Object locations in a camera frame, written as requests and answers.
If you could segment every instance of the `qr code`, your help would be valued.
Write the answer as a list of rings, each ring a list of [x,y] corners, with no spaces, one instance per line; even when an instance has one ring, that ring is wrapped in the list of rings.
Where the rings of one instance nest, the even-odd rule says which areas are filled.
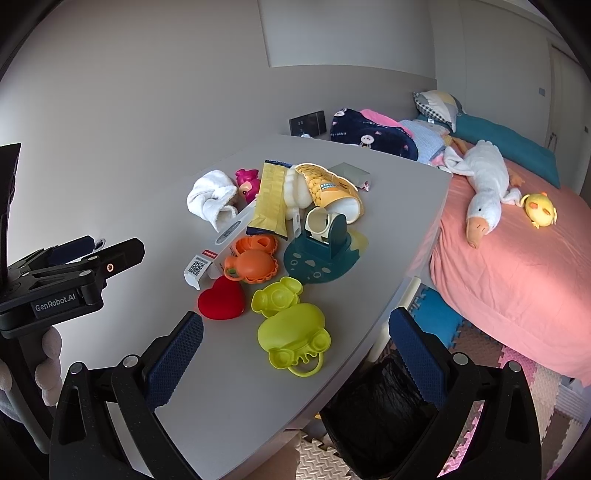
[[[201,260],[199,258],[196,258],[193,261],[193,265],[191,265],[189,267],[189,273],[192,273],[193,275],[195,275],[197,277],[201,273],[201,270],[203,270],[206,267],[207,267],[207,263],[205,263],[203,260]]]

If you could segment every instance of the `white box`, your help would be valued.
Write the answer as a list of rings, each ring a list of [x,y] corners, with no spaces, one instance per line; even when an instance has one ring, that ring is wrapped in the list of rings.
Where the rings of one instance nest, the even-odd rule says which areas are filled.
[[[201,253],[195,255],[185,268],[184,277],[189,285],[201,290],[199,279],[207,271],[209,278],[216,279],[223,275],[223,264],[227,257],[236,255],[234,241],[244,234],[255,211],[256,200],[249,203],[244,210],[236,215],[228,227],[217,233],[215,240],[207,245]]]

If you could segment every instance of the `human hand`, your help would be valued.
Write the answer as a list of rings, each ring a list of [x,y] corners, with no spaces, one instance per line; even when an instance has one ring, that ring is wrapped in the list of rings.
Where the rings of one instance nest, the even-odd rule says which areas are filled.
[[[35,383],[41,389],[41,396],[45,405],[52,407],[60,398],[61,380],[61,336],[51,327],[41,339],[41,347],[47,358],[35,369]],[[18,414],[12,408],[5,392],[12,388],[12,374],[8,366],[0,360],[0,411],[13,420],[20,421]]]

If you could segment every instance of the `black trash bag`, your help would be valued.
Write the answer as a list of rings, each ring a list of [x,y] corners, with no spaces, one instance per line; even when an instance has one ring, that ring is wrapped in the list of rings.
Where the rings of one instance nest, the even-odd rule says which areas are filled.
[[[393,352],[348,380],[320,417],[353,471],[363,480],[378,480],[400,466],[436,414]]]

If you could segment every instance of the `pink blanket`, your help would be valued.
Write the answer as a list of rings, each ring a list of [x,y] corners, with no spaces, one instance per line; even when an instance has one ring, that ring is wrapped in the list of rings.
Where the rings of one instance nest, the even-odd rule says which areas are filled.
[[[367,120],[371,120],[372,122],[383,125],[385,127],[400,127],[410,138],[414,138],[414,133],[412,133],[408,128],[406,128],[403,124],[397,122],[396,120],[392,120],[390,117],[382,115],[381,113],[374,112],[369,108],[360,111],[361,115],[363,115]]]
[[[474,325],[519,353],[591,384],[591,209],[567,188],[556,189],[506,160],[525,183],[546,192],[557,225],[536,230],[524,210],[503,205],[498,227],[471,248],[466,209],[474,190],[454,176],[431,258],[443,299]]]

